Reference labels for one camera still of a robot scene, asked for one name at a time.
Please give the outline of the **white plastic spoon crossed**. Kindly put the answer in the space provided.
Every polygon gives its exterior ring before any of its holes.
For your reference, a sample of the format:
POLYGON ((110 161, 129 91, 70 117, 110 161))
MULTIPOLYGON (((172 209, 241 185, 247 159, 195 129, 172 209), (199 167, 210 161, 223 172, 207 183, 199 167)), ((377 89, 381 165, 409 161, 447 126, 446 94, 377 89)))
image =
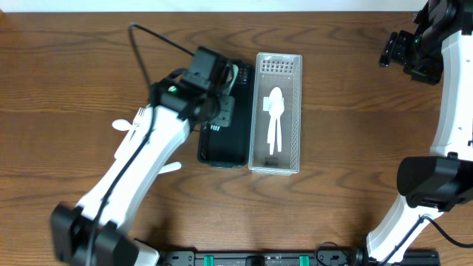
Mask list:
POLYGON ((132 128, 132 124, 125 119, 117 119, 112 122, 112 127, 121 132, 127 132, 132 128))

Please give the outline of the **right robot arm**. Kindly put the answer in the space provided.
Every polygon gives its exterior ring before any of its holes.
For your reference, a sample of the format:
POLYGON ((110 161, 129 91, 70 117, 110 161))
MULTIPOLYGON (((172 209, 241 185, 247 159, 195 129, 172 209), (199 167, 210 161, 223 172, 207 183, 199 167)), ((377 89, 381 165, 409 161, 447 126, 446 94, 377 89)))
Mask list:
POLYGON ((414 81, 443 85, 435 138, 424 157, 404 158, 398 195, 367 246, 360 265, 402 264, 427 225, 472 200, 472 2, 428 1, 414 33, 393 32, 379 64, 403 66, 414 81))

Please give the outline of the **white plastic fork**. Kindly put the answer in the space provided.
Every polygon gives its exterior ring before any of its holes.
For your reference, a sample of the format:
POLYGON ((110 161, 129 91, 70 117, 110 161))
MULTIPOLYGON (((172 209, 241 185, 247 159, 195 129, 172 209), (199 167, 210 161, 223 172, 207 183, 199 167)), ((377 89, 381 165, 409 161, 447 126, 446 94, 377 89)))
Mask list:
POLYGON ((180 170, 181 168, 182 168, 181 162, 169 163, 169 164, 167 164, 167 165, 164 165, 164 166, 158 171, 158 174, 165 174, 165 173, 169 173, 169 172, 172 172, 172 171, 177 171, 177 170, 180 170))
POLYGON ((210 129, 213 130, 213 131, 218 132, 220 130, 220 126, 210 125, 210 129))

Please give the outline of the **white plastic fork crossed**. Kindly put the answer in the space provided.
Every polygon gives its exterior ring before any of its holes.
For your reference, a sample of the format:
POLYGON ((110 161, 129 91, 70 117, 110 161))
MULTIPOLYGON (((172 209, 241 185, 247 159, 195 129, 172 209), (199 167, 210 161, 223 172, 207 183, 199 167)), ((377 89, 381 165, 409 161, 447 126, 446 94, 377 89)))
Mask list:
POLYGON ((118 146, 118 148, 117 148, 117 150, 114 154, 114 158, 116 160, 120 157, 122 152, 126 149, 129 141, 132 138, 132 135, 135 133, 136 128, 140 125, 141 120, 144 116, 145 110, 146 109, 143 108, 143 107, 140 107, 138 109, 137 114, 135 115, 133 121, 131 122, 132 128, 129 131, 126 132, 126 136, 124 137, 124 139, 122 140, 122 142, 120 143, 120 145, 118 146))

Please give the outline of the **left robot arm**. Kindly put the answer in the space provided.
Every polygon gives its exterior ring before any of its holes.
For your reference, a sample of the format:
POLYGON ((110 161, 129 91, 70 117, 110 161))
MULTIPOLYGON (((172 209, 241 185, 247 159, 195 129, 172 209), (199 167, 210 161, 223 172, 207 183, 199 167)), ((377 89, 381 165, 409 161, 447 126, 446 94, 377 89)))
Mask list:
POLYGON ((74 208, 57 205, 50 217, 55 257, 68 265, 157 265, 158 250, 128 237, 144 196, 166 161, 197 124, 231 111, 237 79, 232 60, 199 47, 189 68, 149 87, 149 104, 120 156, 74 208))

